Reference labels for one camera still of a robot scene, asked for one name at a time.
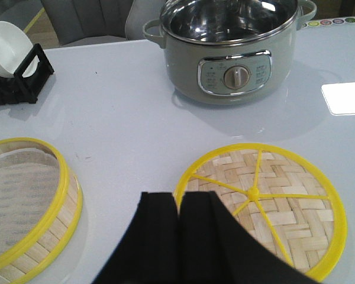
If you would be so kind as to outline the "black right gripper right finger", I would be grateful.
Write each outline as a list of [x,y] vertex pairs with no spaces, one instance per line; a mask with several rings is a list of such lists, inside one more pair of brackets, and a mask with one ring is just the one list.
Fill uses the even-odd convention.
[[314,283],[256,241],[215,192],[188,192],[180,205],[182,283]]

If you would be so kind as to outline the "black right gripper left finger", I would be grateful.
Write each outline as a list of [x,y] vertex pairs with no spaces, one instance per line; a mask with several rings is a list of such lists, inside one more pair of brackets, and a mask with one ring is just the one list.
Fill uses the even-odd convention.
[[167,192],[143,192],[121,241],[93,283],[178,283],[178,212]]

